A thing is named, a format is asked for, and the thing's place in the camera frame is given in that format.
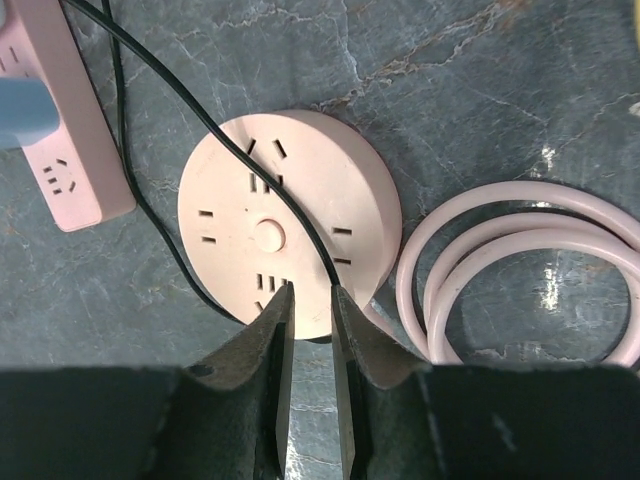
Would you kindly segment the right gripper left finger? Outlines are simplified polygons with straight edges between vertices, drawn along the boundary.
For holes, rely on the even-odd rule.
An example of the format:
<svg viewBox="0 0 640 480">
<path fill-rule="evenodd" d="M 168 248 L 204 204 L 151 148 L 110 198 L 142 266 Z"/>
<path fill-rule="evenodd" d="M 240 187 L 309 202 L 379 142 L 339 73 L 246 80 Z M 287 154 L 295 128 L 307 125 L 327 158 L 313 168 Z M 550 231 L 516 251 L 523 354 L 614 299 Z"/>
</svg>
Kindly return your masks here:
<svg viewBox="0 0 640 480">
<path fill-rule="evenodd" d="M 281 479 L 295 295 L 186 368 L 1 373 L 5 479 Z"/>
</svg>

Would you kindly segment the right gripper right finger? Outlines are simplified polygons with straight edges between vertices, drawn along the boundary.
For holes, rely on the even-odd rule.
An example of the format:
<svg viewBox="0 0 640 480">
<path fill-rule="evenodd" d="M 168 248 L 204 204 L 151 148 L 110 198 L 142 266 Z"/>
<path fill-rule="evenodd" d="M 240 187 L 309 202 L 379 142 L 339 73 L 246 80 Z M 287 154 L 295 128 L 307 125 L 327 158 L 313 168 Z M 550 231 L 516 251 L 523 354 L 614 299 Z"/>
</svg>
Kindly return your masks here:
<svg viewBox="0 0 640 480">
<path fill-rule="evenodd" d="M 635 479 L 639 380 L 602 365 L 432 365 L 331 290 L 347 479 Z"/>
</svg>

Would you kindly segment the pink round power socket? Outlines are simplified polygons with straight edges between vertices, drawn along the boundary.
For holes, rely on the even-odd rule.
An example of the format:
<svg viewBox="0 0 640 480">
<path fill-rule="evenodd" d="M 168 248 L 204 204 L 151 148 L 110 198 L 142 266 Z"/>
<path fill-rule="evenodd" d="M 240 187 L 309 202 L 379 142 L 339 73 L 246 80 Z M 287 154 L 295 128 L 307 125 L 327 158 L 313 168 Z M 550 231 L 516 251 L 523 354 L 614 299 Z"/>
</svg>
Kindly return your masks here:
<svg viewBox="0 0 640 480">
<path fill-rule="evenodd" d="M 398 192 L 376 150 L 351 126 L 312 111 L 244 115 L 222 129 L 300 205 L 341 284 L 368 306 L 402 237 Z M 186 162 L 177 212 L 198 279 L 236 319 L 252 322 L 292 283 L 296 338 L 330 334 L 331 283 L 307 233 L 274 188 L 212 135 Z"/>
</svg>

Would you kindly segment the pink long power strip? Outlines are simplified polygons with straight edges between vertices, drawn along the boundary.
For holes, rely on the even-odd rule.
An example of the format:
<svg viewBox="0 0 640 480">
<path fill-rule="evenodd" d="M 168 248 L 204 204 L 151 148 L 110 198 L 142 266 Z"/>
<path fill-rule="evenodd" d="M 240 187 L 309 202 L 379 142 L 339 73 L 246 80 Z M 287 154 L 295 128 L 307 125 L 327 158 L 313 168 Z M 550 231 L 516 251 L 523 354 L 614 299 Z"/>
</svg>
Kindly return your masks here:
<svg viewBox="0 0 640 480">
<path fill-rule="evenodd" d="M 58 129 L 20 148 L 57 226 L 71 232 L 132 211 L 115 141 L 59 2 L 2 2 L 3 77 L 40 79 L 58 109 Z"/>
</svg>

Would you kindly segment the blue charger adapter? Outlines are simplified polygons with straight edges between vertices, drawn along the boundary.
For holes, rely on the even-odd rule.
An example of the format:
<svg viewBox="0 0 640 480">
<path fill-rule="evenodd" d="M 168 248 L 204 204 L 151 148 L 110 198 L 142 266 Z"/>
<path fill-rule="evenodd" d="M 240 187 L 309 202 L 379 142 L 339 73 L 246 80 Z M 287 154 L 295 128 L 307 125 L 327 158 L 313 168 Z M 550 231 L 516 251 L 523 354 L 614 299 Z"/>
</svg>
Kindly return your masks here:
<svg viewBox="0 0 640 480">
<path fill-rule="evenodd" d="M 2 150 L 31 146 L 58 129 L 58 109 L 40 79 L 3 77 L 0 95 Z"/>
</svg>

